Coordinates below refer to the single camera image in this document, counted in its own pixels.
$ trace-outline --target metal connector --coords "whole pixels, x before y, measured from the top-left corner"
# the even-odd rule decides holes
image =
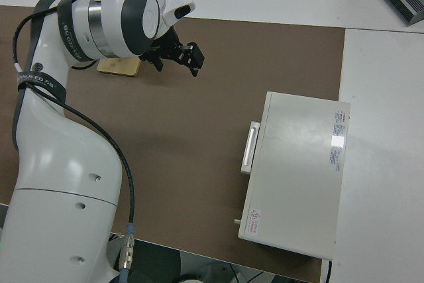
[[[127,233],[124,236],[124,243],[119,255],[119,269],[130,269],[134,255],[134,235]]]

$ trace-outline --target white metal box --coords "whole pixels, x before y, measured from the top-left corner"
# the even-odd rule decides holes
[[[240,238],[332,260],[349,111],[268,92]]]

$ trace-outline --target brown table mat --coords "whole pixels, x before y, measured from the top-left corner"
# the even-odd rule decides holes
[[[0,6],[0,202],[18,172],[11,142],[16,74],[11,39],[31,8]],[[338,99],[341,28],[184,19],[180,40],[197,42],[205,64],[197,78],[165,62],[144,63],[135,78],[71,71],[68,103],[120,144],[136,187],[136,236],[175,249],[318,282],[321,260],[237,237],[248,176],[240,173],[251,121],[260,121],[267,91]],[[21,36],[24,64],[28,31]],[[114,231],[124,231],[123,179]]]

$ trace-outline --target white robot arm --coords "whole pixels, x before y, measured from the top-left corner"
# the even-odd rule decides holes
[[[64,117],[68,72],[79,62],[139,56],[158,70],[161,58],[175,60],[196,76],[204,57],[195,43],[183,46],[173,28],[192,10],[192,0],[37,4],[27,19],[31,44],[23,69],[14,54],[19,175],[1,236],[1,283],[127,281],[133,202],[120,276],[106,259],[123,155],[110,137],[108,142]]]

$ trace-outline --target warning label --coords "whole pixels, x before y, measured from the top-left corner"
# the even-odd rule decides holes
[[[346,113],[344,111],[337,111],[337,113],[335,113],[333,135],[331,137],[330,164],[337,172],[341,169],[341,162],[343,159],[346,120]]]
[[[247,234],[257,235],[259,230],[260,215],[262,212],[258,209],[250,209],[249,219],[247,223]]]

